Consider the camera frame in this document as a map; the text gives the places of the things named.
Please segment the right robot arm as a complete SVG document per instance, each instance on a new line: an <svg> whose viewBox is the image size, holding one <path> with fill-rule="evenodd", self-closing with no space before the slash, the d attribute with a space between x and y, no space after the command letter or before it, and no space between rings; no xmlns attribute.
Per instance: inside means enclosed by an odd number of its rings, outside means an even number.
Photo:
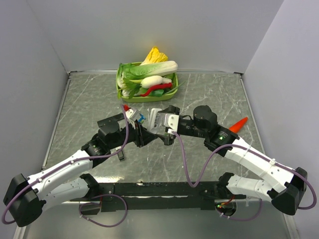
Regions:
<svg viewBox="0 0 319 239"><path fill-rule="evenodd" d="M180 116L179 108L169 106L159 111L158 117L168 133L203 138L210 151L244 166L259 177L256 180L225 173L217 187L222 198L231 195L256 197L271 202L277 210L291 216L300 209L308 173L301 167L292 169L277 163L250 146L238 134L219 125L217 115L209 106L196 107L193 117Z"/></svg>

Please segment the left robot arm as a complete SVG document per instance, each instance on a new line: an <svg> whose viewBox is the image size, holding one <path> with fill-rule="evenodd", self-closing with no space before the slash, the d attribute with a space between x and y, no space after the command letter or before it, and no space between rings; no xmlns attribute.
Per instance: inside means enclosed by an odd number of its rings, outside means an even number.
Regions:
<svg viewBox="0 0 319 239"><path fill-rule="evenodd" d="M146 127L144 121L144 116L133 110L100 120L98 132L69 158L28 177L14 176L3 199L2 223L24 227L57 204L95 199L99 184L87 171L121 153L130 142L143 147L157 139L157 119L149 118Z"/></svg>

